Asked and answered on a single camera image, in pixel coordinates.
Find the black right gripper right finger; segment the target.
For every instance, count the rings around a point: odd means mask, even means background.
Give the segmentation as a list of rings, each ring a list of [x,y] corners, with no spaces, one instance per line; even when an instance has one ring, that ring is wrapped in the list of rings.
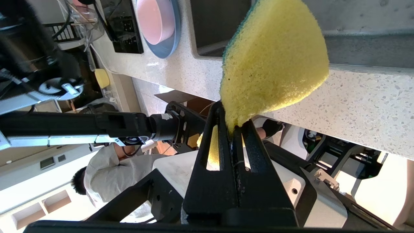
[[[294,210],[251,120],[234,128],[232,164],[239,207]]]

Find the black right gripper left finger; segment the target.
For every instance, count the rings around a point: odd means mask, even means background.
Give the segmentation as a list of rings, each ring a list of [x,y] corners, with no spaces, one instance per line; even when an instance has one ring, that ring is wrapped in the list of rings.
[[[209,171],[207,162],[213,127],[218,127],[219,171]],[[210,109],[201,147],[182,202],[182,224],[220,225],[226,211],[238,204],[234,167],[221,101]]]

